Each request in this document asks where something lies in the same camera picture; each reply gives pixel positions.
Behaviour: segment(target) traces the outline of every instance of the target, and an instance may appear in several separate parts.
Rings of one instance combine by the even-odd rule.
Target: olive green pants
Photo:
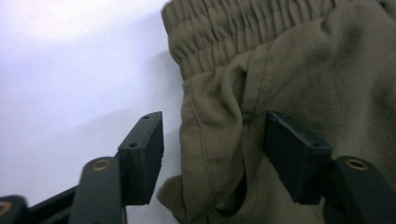
[[[323,223],[262,152],[267,110],[370,161],[396,186],[396,2],[174,0],[163,9],[184,100],[182,175],[158,198],[181,223]]]

